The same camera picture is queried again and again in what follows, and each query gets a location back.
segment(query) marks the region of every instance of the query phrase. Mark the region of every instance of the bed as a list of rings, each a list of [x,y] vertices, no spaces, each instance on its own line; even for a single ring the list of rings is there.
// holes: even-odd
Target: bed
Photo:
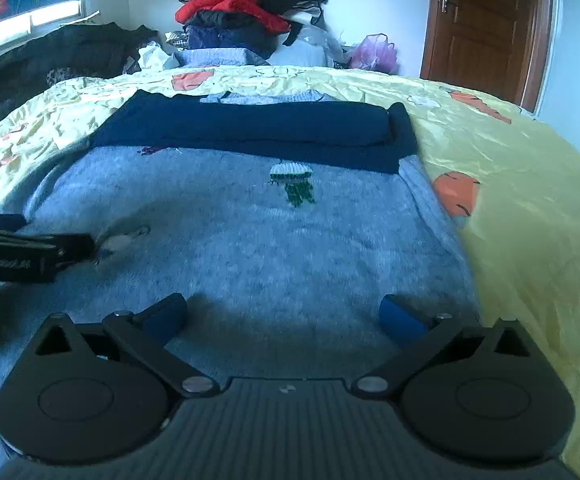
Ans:
[[[0,211],[62,150],[83,142],[137,90],[173,96],[176,69],[61,82],[0,123]],[[492,96],[416,78],[295,66],[218,66],[188,94],[277,96],[405,105],[435,190],[456,222],[483,322],[519,319],[577,407],[563,455],[580,475],[580,155],[546,124]]]

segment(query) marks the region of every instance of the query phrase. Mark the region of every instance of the door handle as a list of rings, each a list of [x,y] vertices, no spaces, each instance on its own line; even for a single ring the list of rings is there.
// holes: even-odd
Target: door handle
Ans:
[[[453,6],[457,6],[457,4],[455,2],[453,2],[452,0],[441,0],[441,12],[448,12],[448,6],[453,5]]]

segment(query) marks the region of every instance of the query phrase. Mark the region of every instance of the wooden door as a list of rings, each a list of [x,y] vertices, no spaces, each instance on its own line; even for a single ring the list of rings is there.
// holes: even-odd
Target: wooden door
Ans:
[[[532,57],[542,76],[551,9],[551,0],[432,0],[422,78],[516,104],[530,91],[533,110],[541,77]]]

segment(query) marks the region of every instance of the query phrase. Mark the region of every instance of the pink plastic bag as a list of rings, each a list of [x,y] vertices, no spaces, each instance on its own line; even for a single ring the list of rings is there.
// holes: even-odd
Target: pink plastic bag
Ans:
[[[372,70],[384,74],[397,72],[397,52],[385,34],[373,34],[363,40],[350,56],[350,68]]]

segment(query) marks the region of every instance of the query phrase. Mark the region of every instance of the black jacket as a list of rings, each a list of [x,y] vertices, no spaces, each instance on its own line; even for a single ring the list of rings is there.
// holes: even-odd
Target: black jacket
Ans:
[[[0,121],[52,84],[49,75],[63,70],[75,76],[121,75],[138,49],[157,33],[146,27],[67,25],[0,56]]]

